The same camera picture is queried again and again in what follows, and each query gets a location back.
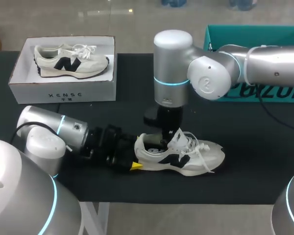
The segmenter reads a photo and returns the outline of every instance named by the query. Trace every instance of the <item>black tablecloth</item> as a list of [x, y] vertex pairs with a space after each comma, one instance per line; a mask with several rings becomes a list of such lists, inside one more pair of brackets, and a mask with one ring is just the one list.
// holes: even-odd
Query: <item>black tablecloth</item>
[[[19, 114], [7, 82], [18, 52], [0, 52], [0, 140], [9, 141]], [[152, 54], [120, 54], [117, 101], [43, 104], [39, 107], [89, 123], [113, 124], [125, 132], [156, 130], [143, 124], [153, 99]], [[294, 125], [294, 104], [267, 104]], [[224, 147], [226, 160], [216, 174], [184, 177], [175, 172], [116, 173], [105, 168], [64, 168], [58, 180], [81, 201], [131, 203], [273, 204], [294, 175], [294, 131], [266, 115], [259, 103], [221, 103], [200, 99], [190, 88], [182, 130]]]

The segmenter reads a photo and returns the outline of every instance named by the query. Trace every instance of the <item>white shoelace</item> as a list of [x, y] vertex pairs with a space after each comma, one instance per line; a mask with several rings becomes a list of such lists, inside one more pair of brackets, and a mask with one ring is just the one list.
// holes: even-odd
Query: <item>white shoelace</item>
[[79, 58], [89, 60], [90, 55], [95, 53], [97, 46], [88, 46], [83, 44], [76, 44], [72, 55], [77, 55]]
[[190, 155], [190, 154], [194, 154], [194, 153], [196, 153], [196, 155], [198, 155], [199, 158], [201, 159], [202, 164], [203, 164], [203, 166], [205, 167], [205, 169], [206, 169], [209, 173], [214, 173], [213, 171], [211, 171], [211, 170], [208, 168], [208, 166], [207, 166], [207, 164], [206, 164], [206, 162], [205, 162], [205, 160], [204, 160], [204, 157], [202, 156], [202, 154], [201, 154], [201, 152], [200, 152], [200, 150], [209, 151], [209, 150], [210, 150], [209, 145], [204, 144], [204, 143], [199, 143], [199, 141], [198, 141], [198, 139], [196, 138], [196, 136], [195, 136], [193, 133], [191, 133], [191, 132], [187, 132], [187, 131], [185, 131], [185, 132], [183, 132], [183, 133], [184, 133], [185, 135], [191, 135], [191, 136], [193, 136], [193, 137], [194, 137], [194, 140], [195, 140], [195, 145], [193, 145], [193, 141], [194, 141], [194, 140], [193, 140], [192, 138], [186, 136], [186, 138], [188, 139], [188, 143], [187, 143], [187, 145], [185, 146], [185, 148], [186, 148], [186, 152], [185, 152], [185, 151], [181, 151], [181, 153], [182, 153], [182, 154], [187, 154], [187, 155]]

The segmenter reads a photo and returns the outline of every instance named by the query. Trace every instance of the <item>gray floor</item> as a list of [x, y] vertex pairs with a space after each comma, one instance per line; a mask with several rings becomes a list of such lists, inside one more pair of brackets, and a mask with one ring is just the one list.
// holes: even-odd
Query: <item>gray floor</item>
[[272, 235], [270, 205], [110, 207], [108, 235]]
[[[27, 37], [114, 35], [118, 52], [152, 52], [165, 29], [190, 32], [202, 45], [208, 24], [294, 24], [294, 0], [259, 0], [250, 12], [227, 0], [0, 0], [4, 50], [20, 50]], [[108, 235], [270, 235], [272, 206], [111, 204]]]
[[203, 44], [207, 24], [294, 24], [294, 0], [259, 0], [250, 12], [227, 9], [228, 0], [188, 0], [183, 8], [160, 0], [0, 0], [4, 50], [20, 50], [27, 37], [114, 35], [118, 52], [152, 52], [164, 29], [190, 32]]

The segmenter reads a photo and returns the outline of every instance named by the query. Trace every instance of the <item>shoe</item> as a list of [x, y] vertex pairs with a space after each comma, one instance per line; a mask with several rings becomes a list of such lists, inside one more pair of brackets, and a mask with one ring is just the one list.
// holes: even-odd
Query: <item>shoe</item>
[[101, 75], [108, 67], [105, 55], [95, 54], [96, 46], [63, 44], [57, 48], [36, 46], [34, 60], [41, 77], [72, 76], [85, 79]]
[[134, 150], [142, 170], [175, 170], [185, 176], [214, 173], [224, 160], [222, 147], [210, 141], [200, 141], [190, 132], [178, 129], [167, 149], [162, 149], [162, 135], [141, 134]]

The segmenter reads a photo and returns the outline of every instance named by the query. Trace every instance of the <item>teal box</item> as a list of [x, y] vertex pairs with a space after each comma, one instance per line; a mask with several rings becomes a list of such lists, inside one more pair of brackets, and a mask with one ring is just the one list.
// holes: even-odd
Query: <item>teal box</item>
[[[209, 25], [206, 29], [204, 50], [215, 51], [221, 46], [235, 44], [243, 47], [261, 45], [294, 46], [294, 26], [279, 25]], [[264, 102], [294, 103], [294, 88], [262, 86]], [[259, 102], [255, 87], [236, 84], [218, 101]]]

